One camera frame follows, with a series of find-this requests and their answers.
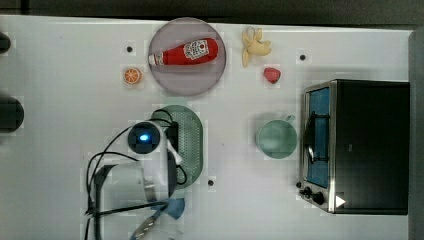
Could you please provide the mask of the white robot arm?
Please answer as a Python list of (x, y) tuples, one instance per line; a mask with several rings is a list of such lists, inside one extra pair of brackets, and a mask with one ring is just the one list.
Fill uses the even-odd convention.
[(94, 175), (95, 240), (141, 240), (177, 188), (182, 159), (159, 124), (141, 121), (120, 138), (129, 161), (105, 164)]

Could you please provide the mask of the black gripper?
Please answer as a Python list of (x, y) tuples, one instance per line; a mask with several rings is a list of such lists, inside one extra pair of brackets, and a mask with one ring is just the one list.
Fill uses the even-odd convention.
[(170, 141), (173, 148), (179, 150), (179, 124), (173, 121), (170, 126), (165, 130), (165, 134)]

